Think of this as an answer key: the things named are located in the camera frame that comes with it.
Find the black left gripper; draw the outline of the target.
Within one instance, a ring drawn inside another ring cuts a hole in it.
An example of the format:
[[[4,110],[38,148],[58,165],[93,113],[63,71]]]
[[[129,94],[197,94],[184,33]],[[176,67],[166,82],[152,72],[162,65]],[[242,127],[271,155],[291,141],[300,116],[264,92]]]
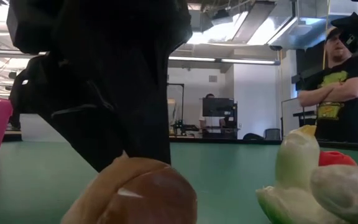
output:
[[[13,45],[34,55],[14,80],[13,115],[36,114],[96,171],[122,155],[116,117],[75,68],[165,68],[192,36],[186,1],[16,0]]]

